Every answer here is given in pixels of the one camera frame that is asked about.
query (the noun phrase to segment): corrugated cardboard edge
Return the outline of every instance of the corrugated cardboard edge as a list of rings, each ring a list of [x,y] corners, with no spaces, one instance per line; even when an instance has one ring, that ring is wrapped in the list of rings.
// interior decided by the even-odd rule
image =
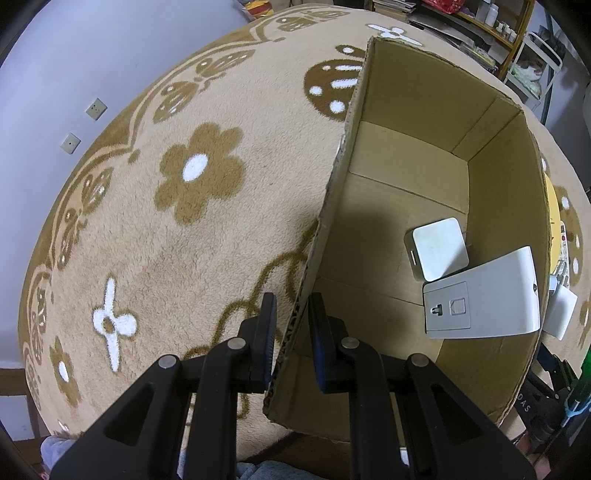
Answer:
[[[543,183],[544,188],[545,188],[545,179],[544,179],[544,171],[542,169],[542,156],[540,153],[540,146],[538,145],[538,141],[535,138],[534,133],[531,131],[530,126],[527,124],[527,115],[525,113],[524,108],[522,107],[521,110],[523,110],[523,116],[526,120],[526,125],[527,125],[527,130],[530,133],[530,138],[531,138],[531,143],[534,146],[535,152],[537,154],[538,157],[538,165],[540,166],[539,170],[540,170],[540,181]],[[545,196],[546,198],[546,211],[548,212],[548,221],[550,221],[550,201],[548,200],[548,195],[546,194]],[[546,256],[546,263],[544,266],[544,271],[546,272],[546,277],[550,278],[550,248],[552,245],[552,234],[550,231],[550,225],[548,224],[548,238],[547,238],[547,244],[548,244],[548,255]],[[506,416],[508,415],[508,413],[511,411],[511,409],[513,408],[513,405],[515,404],[517,397],[519,395],[519,390],[521,389],[521,386],[523,384],[523,382],[525,381],[525,377],[527,376],[527,372],[530,371],[531,368],[531,364],[534,361],[534,358],[538,355],[538,349],[540,348],[540,343],[542,340],[542,326],[544,324],[544,317],[546,315],[546,310],[548,308],[548,300],[550,298],[550,285],[547,283],[543,283],[542,285],[540,285],[540,281],[538,280],[538,295],[540,298],[540,329],[535,332],[532,333],[531,335],[535,335],[535,342],[532,342],[532,346],[530,348],[530,350],[528,351],[528,356],[530,357],[529,361],[527,362],[527,364],[524,366],[524,371],[521,374],[521,379],[519,381],[519,383],[515,386],[515,389],[513,390],[513,399],[511,400],[511,402],[505,407],[505,409],[500,413],[500,415],[497,418],[494,418],[493,414],[495,412],[489,413],[489,418],[491,418],[492,421],[494,421],[497,425],[500,425],[501,422],[503,420],[505,420]]]
[[[316,229],[316,234],[314,236],[312,247],[310,249],[308,260],[306,262],[304,273],[303,273],[303,276],[302,276],[302,279],[300,282],[300,288],[298,291],[296,301],[294,303],[294,308],[293,308],[292,314],[290,316],[290,320],[289,320],[288,325],[285,330],[284,340],[281,345],[281,349],[279,351],[277,361],[275,363],[275,368],[274,368],[273,375],[271,378],[271,383],[270,383],[269,389],[265,395],[263,412],[265,413],[265,415],[267,415],[267,417],[271,421],[274,421],[279,424],[283,424],[284,420],[287,417],[288,410],[289,410],[290,403],[291,403],[291,398],[290,398],[289,402],[285,402],[284,404],[278,406],[277,403],[272,405],[273,396],[275,394],[275,391],[278,388],[278,385],[281,382],[284,382],[283,388],[286,391],[292,392],[293,386],[296,381],[295,374],[296,374],[297,369],[290,368],[289,373],[291,375],[288,375],[288,372],[283,368],[283,364],[284,364],[284,362],[286,362],[289,359],[290,352],[293,352],[293,347],[294,347],[294,344],[295,344],[295,341],[297,338],[297,333],[298,333],[299,327],[301,325],[301,317],[305,311],[307,298],[313,289],[314,283],[316,282],[316,277],[317,277],[317,273],[318,273],[318,270],[320,267],[320,262],[322,261],[322,252],[324,251],[324,248],[326,246],[326,242],[328,240],[328,233],[330,232],[330,227],[332,224],[333,214],[335,212],[335,208],[336,208],[337,204],[339,203],[340,193],[343,188],[345,176],[346,176],[346,173],[348,170],[348,164],[351,159],[351,154],[352,154],[352,150],[353,150],[352,146],[355,143],[357,126],[359,125],[359,122],[361,121],[361,116],[362,116],[362,112],[363,112],[363,108],[355,109],[354,107],[355,107],[355,105],[357,105],[357,103],[359,101],[363,101],[363,99],[365,97],[365,93],[366,93],[366,89],[367,89],[367,85],[368,85],[368,80],[369,80],[370,72],[371,72],[371,66],[367,62],[367,59],[371,55],[373,55],[374,49],[375,49],[375,43],[377,41],[393,41],[393,42],[396,42],[400,45],[403,45],[405,48],[412,48],[412,49],[420,50],[425,55],[429,55],[429,56],[435,57],[441,61],[444,61],[444,62],[448,63],[449,65],[451,65],[457,69],[460,69],[463,73],[471,75],[475,80],[477,80],[479,82],[486,83],[491,88],[494,88],[496,90],[497,94],[500,97],[502,97],[503,100],[509,102],[510,104],[515,105],[519,110],[521,110],[520,114],[524,114],[523,105],[515,103],[515,101],[513,99],[511,99],[505,92],[500,91],[499,89],[497,89],[493,85],[485,82],[484,80],[478,78],[477,76],[475,76],[471,72],[461,68],[459,65],[451,62],[450,60],[448,60],[442,56],[439,56],[438,54],[436,54],[434,52],[411,46],[411,45],[405,43],[404,41],[398,40],[398,39],[390,40],[390,39],[381,38],[381,37],[372,37],[369,39],[368,48],[367,48],[365,59],[364,59],[363,69],[359,75],[360,81],[359,81],[357,87],[355,88],[355,91],[353,92],[353,96],[352,96],[351,102],[350,102],[350,108],[348,109],[347,116],[345,118],[345,133],[341,137],[341,142],[340,142],[339,150],[338,150],[336,158],[335,158],[333,170],[331,172],[329,181],[327,182],[326,196],[324,198],[324,203],[323,203],[323,206],[322,206],[322,208],[320,210],[320,214],[319,214],[319,224]],[[537,140],[535,139],[534,134],[531,132],[531,129],[528,128],[528,131],[530,133],[530,138],[531,138],[532,144],[537,152],[538,165],[540,166],[540,178],[541,178],[541,181],[543,181],[543,177],[541,175],[542,169],[541,169],[540,149],[538,147],[538,143],[537,143]],[[486,146],[486,144],[488,144],[488,142],[485,142],[484,145],[480,145],[477,150],[480,151],[482,148],[484,148]],[[548,204],[548,199],[546,197],[546,209],[549,211],[549,208],[550,207]],[[548,275],[550,274],[550,242],[551,242],[551,239],[548,238],[548,258],[546,259],[545,266],[544,266],[544,271],[547,272]],[[542,285],[540,287],[539,293],[540,293],[540,318],[543,319],[544,315],[545,315],[546,308],[547,308],[547,304],[548,304],[548,285]],[[489,418],[493,422],[495,422],[497,425],[499,425],[504,420],[504,418],[509,413],[511,408],[513,408],[513,405],[514,405],[515,400],[517,399],[517,395],[519,393],[519,389],[521,388],[521,385],[522,385],[523,381],[525,380],[525,376],[527,375],[527,372],[529,371],[531,363],[532,363],[532,361],[535,357],[535,354],[539,348],[540,339],[541,339],[541,329],[538,332],[535,332],[531,335],[534,336],[535,341],[531,342],[531,347],[528,349],[528,353],[527,353],[528,361],[524,365],[524,369],[523,369],[522,375],[520,377],[520,382],[514,388],[512,400],[510,402],[508,402],[508,404],[505,406],[505,408],[502,411],[495,410],[493,412],[487,413]]]
[[[351,155],[353,153],[352,147],[355,144],[357,127],[361,121],[361,115],[363,111],[361,108],[354,108],[354,106],[357,105],[359,101],[363,101],[365,96],[369,79],[368,70],[370,70],[369,63],[366,60],[374,51],[374,42],[374,37],[370,38],[368,41],[368,48],[365,53],[363,68],[359,74],[359,81],[355,87],[355,90],[353,91],[351,101],[349,102],[349,109],[347,110],[347,115],[345,117],[345,131],[341,136],[339,150],[337,151],[335,162],[333,164],[333,170],[330,174],[329,181],[326,184],[326,195],[324,197],[322,208],[320,209],[316,234],[310,248],[310,253],[308,254],[306,266],[304,267],[304,273],[300,282],[300,289],[294,303],[294,308],[291,312],[290,321],[285,329],[281,349],[279,350],[275,368],[273,370],[271,384],[269,385],[269,390],[265,395],[263,412],[265,415],[267,415],[267,417],[269,417],[270,420],[277,421],[278,423],[282,422],[282,420],[286,417],[287,412],[277,411],[276,406],[271,405],[271,400],[279,382],[286,378],[282,366],[283,363],[289,358],[290,352],[293,352],[299,326],[301,325],[301,317],[304,313],[308,296],[312,292],[314,283],[316,282],[316,277],[320,268],[320,262],[322,261],[322,252],[326,246],[330,227],[332,225],[332,219],[334,217],[336,207],[340,200],[340,194],[345,183],[345,177],[349,167],[349,162],[351,160]],[[294,375],[291,379],[292,384],[295,379],[296,378]]]

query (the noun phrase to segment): white charger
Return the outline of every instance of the white charger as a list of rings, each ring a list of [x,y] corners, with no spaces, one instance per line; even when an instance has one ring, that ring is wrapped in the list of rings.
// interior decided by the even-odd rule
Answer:
[[[429,338],[487,338],[540,329],[534,260],[522,247],[423,287]]]
[[[418,281],[438,280],[468,266],[466,244],[454,217],[415,228],[404,243]]]

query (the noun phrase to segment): cardboard box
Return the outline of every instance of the cardboard box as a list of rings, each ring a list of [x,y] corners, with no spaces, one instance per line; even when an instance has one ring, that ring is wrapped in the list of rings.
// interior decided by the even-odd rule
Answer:
[[[413,277],[404,235],[455,217],[466,232],[470,267],[529,245],[544,313],[548,200],[521,107],[448,60],[372,38],[345,125],[267,395],[268,417],[299,432],[348,439],[347,395],[323,395],[314,377],[305,307],[320,291],[327,313],[343,319],[351,336],[398,358],[428,355],[500,423],[540,333],[427,338],[423,284]]]

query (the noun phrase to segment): metal screw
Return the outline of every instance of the metal screw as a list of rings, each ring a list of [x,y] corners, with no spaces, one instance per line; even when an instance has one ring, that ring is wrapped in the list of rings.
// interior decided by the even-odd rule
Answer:
[[[175,366],[177,359],[174,355],[163,355],[158,359],[158,366],[161,368],[170,368]]]
[[[240,337],[230,338],[228,340],[228,348],[231,350],[240,350],[246,346],[246,340]]]
[[[353,337],[345,337],[340,341],[340,344],[343,346],[343,348],[353,350],[359,346],[359,340]]]
[[[415,353],[410,358],[410,361],[415,367],[426,367],[429,364],[429,358],[427,355],[423,355],[422,353]]]

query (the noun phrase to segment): black cable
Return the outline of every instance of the black cable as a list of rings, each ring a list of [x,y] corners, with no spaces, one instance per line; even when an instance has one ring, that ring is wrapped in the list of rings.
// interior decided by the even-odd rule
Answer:
[[[548,28],[548,32],[550,32],[550,38],[554,36],[554,28],[552,26],[552,16],[550,15],[550,13],[546,10],[546,25]],[[554,78],[554,70],[553,69],[549,69],[548,70],[548,84],[550,84],[550,82],[552,81],[552,79]],[[542,125],[546,124],[546,120],[548,119],[548,112],[550,111],[550,100],[552,98],[552,87],[549,88],[548,93],[546,93],[546,96],[544,98],[544,108],[542,109],[542,116],[540,117],[540,122]]]

